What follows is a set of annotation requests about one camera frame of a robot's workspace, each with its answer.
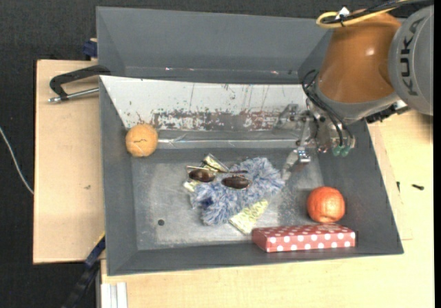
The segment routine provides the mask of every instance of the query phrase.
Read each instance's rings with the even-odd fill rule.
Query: blue knit towel
[[[211,183],[201,183],[190,194],[192,207],[202,208],[202,221],[206,225],[226,223],[242,209],[261,199],[271,198],[285,185],[267,158],[253,158],[230,168],[230,171],[247,170],[245,177],[252,181],[247,189],[225,187],[221,181],[231,174],[218,173]]]

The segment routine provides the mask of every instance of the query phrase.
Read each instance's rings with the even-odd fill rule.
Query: red polka dot box
[[[355,247],[356,233],[337,224],[263,227],[253,229],[252,240],[264,251],[293,251]]]

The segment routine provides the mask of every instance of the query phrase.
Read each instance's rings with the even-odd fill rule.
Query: cardboard
[[[46,121],[58,121],[57,117],[66,113],[67,105],[63,104],[57,106],[57,110],[55,105],[50,107],[54,116],[49,112],[39,115],[40,111],[49,108],[46,99],[55,96],[48,87],[50,77],[89,65],[94,65],[94,62],[37,62],[35,263],[84,260],[104,229],[103,203],[102,199],[99,200],[102,190],[99,187],[92,187],[90,183],[92,201],[88,203],[70,192],[60,192],[56,185],[49,186],[49,180],[45,179],[52,177],[54,183],[60,183],[67,182],[69,177],[70,184],[75,184],[79,173],[71,173],[72,164],[82,160],[83,168],[91,168],[93,161],[75,152],[78,146],[71,146],[72,160],[59,156],[58,163],[64,164],[64,167],[59,167],[58,163],[52,162],[53,155],[43,151],[49,148],[54,152],[52,144],[62,141],[69,129],[50,124],[47,128],[39,127]],[[87,103],[88,112],[93,110],[94,105],[98,110],[97,95],[88,97],[87,101],[68,103],[72,103],[71,107],[73,103]],[[99,135],[98,117],[93,113],[76,113],[70,119],[73,125],[89,121],[96,126],[94,133],[83,135],[83,142],[91,145],[94,135]],[[107,276],[107,262],[102,260],[100,281],[126,282],[131,308],[144,307],[146,302],[151,308],[198,308],[206,307],[207,302],[212,308],[238,304],[261,308],[266,307],[268,302],[280,302],[281,297],[284,305],[295,302],[303,307],[323,307],[326,302],[338,302],[339,307],[430,307],[434,297],[432,125],[431,119],[414,111],[369,125],[378,167],[382,170],[397,226],[404,240],[404,254],[401,256],[129,276]],[[82,137],[74,132],[70,136],[75,145]],[[91,152],[89,156],[99,153],[99,147],[86,150],[85,154],[88,152]],[[92,178],[94,184],[100,183],[97,174]],[[400,181],[400,192],[396,181]],[[413,183],[424,185],[424,191],[413,188]]]
[[[98,94],[49,103],[50,79],[96,64],[37,62],[35,100],[34,263],[85,260],[104,231]],[[97,78],[66,84],[67,93]]]

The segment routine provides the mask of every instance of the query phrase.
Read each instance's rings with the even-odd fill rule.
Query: black clamp
[[[49,102],[59,102],[59,101],[66,101],[69,99],[72,99],[74,97],[80,97],[84,96],[86,94],[91,94],[94,92],[98,92],[98,88],[89,89],[85,91],[75,92],[73,94],[68,94],[64,89],[62,88],[63,84],[71,83],[73,81],[89,78],[90,76],[94,75],[111,75],[110,71],[102,66],[102,65],[94,65],[92,67],[88,67],[85,69],[75,70],[73,72],[61,74],[54,76],[49,86],[50,88],[58,95],[58,97],[52,97],[49,99]]]

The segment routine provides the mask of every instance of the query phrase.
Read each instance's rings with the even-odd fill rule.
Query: cable
[[[361,21],[389,12],[400,6],[420,3],[421,1],[428,0],[391,0],[366,10],[361,10],[355,13],[352,12],[344,17],[339,16],[338,12],[326,12],[317,18],[316,24],[324,29],[341,28],[342,26],[360,23]]]
[[[11,144],[9,143],[8,139],[6,138],[6,135],[5,135],[5,133],[3,132],[3,129],[1,129],[1,127],[0,127],[0,134],[1,134],[1,136],[3,137],[3,139],[4,139],[5,143],[6,143],[6,146],[7,146],[8,149],[9,149],[9,153],[11,154],[12,160],[14,161],[15,168],[17,169],[17,172],[19,173],[19,176],[20,176],[21,180],[23,181],[23,184],[24,184],[25,187],[28,189],[28,191],[33,195],[33,194],[34,194],[34,191],[33,191],[32,188],[29,186],[29,183],[26,181],[26,179],[25,179],[23,173],[21,172],[20,167],[19,167],[19,164],[18,164],[18,162],[17,162],[17,158],[15,157],[14,151],[12,150]]]
[[[309,88],[314,84],[316,77],[318,76],[318,72],[316,72],[314,74],[314,77],[312,78],[311,82],[309,84],[306,84],[306,80],[307,77],[312,74],[313,72],[315,72],[315,70],[311,70],[308,73],[306,73],[303,82],[302,82],[302,88],[303,91],[305,92],[305,94],[308,96],[308,98],[312,101],[312,103],[314,103],[316,106],[318,106],[319,108],[321,108],[322,110],[324,110],[326,113],[328,113],[329,119],[331,119],[331,122],[334,124],[334,126],[336,127],[337,133],[338,133],[338,137],[340,139],[340,146],[343,146],[343,135],[342,135],[342,130],[340,128],[340,126],[338,125],[337,121],[340,122],[340,124],[342,125],[342,128],[344,130],[346,130],[346,132],[349,135],[349,138],[351,138],[351,144],[354,141],[354,137],[353,134],[351,132],[351,130],[347,127],[346,123],[343,121],[343,119],[331,108],[329,107],[325,102],[323,102],[318,96],[317,94],[309,91]]]

